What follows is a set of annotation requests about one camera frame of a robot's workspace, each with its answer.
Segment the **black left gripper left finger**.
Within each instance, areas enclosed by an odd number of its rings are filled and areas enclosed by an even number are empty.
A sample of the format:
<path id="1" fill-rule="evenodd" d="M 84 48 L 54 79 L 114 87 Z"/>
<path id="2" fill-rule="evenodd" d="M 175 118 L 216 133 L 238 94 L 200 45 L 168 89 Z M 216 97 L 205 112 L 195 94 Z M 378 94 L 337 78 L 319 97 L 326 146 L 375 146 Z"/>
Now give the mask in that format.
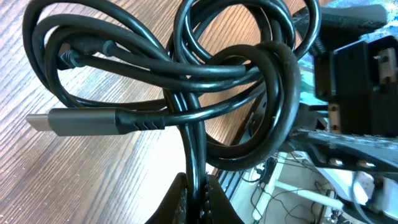
<path id="1" fill-rule="evenodd" d="M 187 180 L 178 173 L 157 210 L 146 224 L 181 224 L 187 220 Z"/>

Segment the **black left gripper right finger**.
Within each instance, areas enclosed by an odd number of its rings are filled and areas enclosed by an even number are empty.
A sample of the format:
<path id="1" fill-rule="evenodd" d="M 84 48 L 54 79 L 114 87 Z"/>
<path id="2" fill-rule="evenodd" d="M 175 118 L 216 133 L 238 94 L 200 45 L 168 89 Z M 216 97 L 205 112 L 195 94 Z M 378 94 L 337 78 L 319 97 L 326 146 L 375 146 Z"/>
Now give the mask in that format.
<path id="1" fill-rule="evenodd" d="M 206 176 L 203 199 L 203 222 L 206 224 L 243 224 L 235 212 L 218 179 Z"/>

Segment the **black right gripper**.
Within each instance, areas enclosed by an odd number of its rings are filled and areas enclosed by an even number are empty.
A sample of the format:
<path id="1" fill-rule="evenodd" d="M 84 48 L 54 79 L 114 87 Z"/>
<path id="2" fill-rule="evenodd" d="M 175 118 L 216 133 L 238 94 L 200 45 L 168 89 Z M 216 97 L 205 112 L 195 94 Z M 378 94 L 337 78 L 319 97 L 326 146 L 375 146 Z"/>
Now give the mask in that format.
<path id="1" fill-rule="evenodd" d="M 319 32 L 299 56 L 317 56 L 315 93 L 328 103 L 333 133 L 298 129 L 289 143 L 319 168 L 396 173 L 397 138 L 384 137 L 397 136 L 397 39 L 359 40 L 387 25 L 387 11 L 374 4 L 318 12 Z M 293 14 L 292 21 L 304 44 L 308 8 Z"/>

